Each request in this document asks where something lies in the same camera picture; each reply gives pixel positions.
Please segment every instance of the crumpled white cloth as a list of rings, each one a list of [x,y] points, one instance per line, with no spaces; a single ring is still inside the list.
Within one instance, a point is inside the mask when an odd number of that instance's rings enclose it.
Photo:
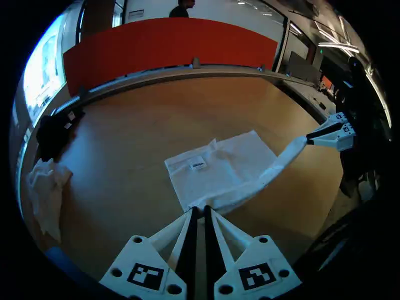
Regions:
[[[72,172],[66,166],[55,163],[53,159],[46,162],[39,159],[26,178],[33,215],[41,232],[48,232],[59,243],[62,191],[71,175]]]
[[[184,212],[211,206],[226,214],[274,180],[304,149],[295,138],[277,157],[253,130],[165,160]]]

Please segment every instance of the desk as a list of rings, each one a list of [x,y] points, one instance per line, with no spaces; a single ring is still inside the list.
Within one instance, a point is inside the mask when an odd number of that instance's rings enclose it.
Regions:
[[[317,91],[314,87],[301,83],[290,82],[285,80],[283,85],[291,89],[304,101],[309,103],[314,110],[325,120],[329,115],[336,113],[335,104],[323,93]],[[320,103],[325,105],[326,109],[320,107]]]
[[[132,235],[149,237],[183,213],[165,159],[253,129],[278,155],[318,126],[271,83],[251,77],[159,83],[84,111],[60,159],[73,172],[61,208],[61,247],[97,280]],[[266,189],[226,217],[250,235],[271,235],[292,263],[323,225],[341,177],[338,152],[307,146]],[[205,280],[201,224],[198,232],[197,283]],[[199,293],[204,287],[198,284]]]

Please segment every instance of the red divider panel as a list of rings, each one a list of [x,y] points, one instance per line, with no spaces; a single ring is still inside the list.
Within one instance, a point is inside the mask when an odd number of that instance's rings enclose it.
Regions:
[[[239,26],[196,18],[132,22],[85,38],[64,53],[72,96],[125,74],[168,66],[224,64],[271,69],[278,43]]]

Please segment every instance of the person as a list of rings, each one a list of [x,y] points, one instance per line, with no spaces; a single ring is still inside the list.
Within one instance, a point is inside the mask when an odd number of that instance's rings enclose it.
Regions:
[[[178,6],[169,13],[170,18],[189,18],[187,9],[195,6],[195,0],[178,0]]]

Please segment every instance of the folded cloth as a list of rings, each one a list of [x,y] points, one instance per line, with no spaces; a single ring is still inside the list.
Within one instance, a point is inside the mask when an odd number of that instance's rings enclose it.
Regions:
[[[66,166],[55,163],[53,159],[46,162],[39,159],[26,178],[33,215],[40,225],[41,232],[48,232],[59,243],[62,191],[71,174]]]
[[[306,146],[293,140],[277,157],[253,130],[165,160],[184,212],[210,205],[225,214],[262,190]]]

